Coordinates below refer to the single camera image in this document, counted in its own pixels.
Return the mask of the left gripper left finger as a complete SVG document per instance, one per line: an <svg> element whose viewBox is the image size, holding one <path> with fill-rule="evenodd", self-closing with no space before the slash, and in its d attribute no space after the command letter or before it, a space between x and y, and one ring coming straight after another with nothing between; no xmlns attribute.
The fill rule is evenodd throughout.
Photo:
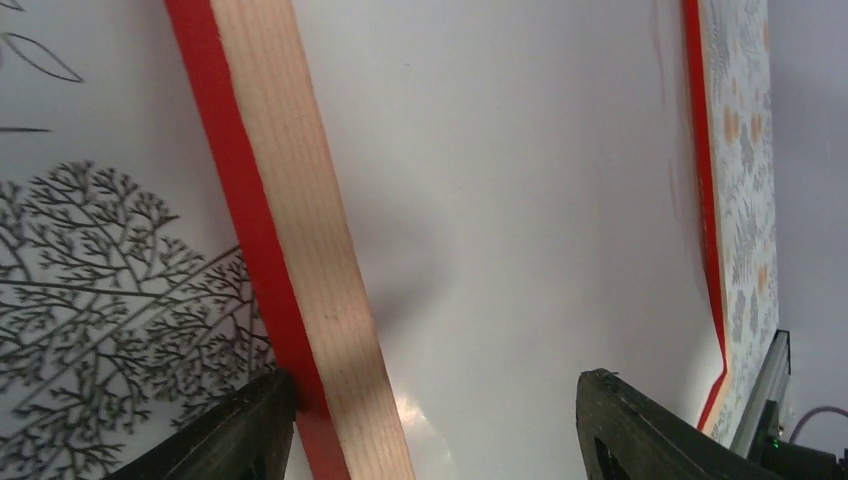
<svg viewBox="0 0 848 480"><path fill-rule="evenodd" d="M227 396L165 441L107 477L120 479L282 479L297 395L275 369Z"/></svg>

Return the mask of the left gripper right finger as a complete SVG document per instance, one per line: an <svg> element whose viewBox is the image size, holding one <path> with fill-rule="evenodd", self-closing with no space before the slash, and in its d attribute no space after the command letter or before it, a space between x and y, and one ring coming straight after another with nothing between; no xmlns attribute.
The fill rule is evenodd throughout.
<svg viewBox="0 0 848 480"><path fill-rule="evenodd" d="M590 479L776 479L618 375L580 374L576 429Z"/></svg>

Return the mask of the red picture frame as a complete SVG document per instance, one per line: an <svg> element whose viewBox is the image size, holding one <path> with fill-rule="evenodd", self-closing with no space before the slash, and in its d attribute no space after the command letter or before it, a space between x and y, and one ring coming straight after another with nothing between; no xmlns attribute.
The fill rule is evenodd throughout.
<svg viewBox="0 0 848 480"><path fill-rule="evenodd" d="M299 1L167 5L228 206L280 365L297 382L307 466L297 477L420 479L414 472L373 307L298 24ZM683 6L691 124L692 1ZM713 404L713 386L693 426Z"/></svg>

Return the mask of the landscape photo print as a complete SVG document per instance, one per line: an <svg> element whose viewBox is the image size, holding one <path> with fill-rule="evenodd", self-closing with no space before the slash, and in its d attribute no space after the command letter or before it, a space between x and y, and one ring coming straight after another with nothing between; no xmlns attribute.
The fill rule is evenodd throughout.
<svg viewBox="0 0 848 480"><path fill-rule="evenodd" d="M579 375L721 370L678 1L299 1L420 479L581 479Z"/></svg>

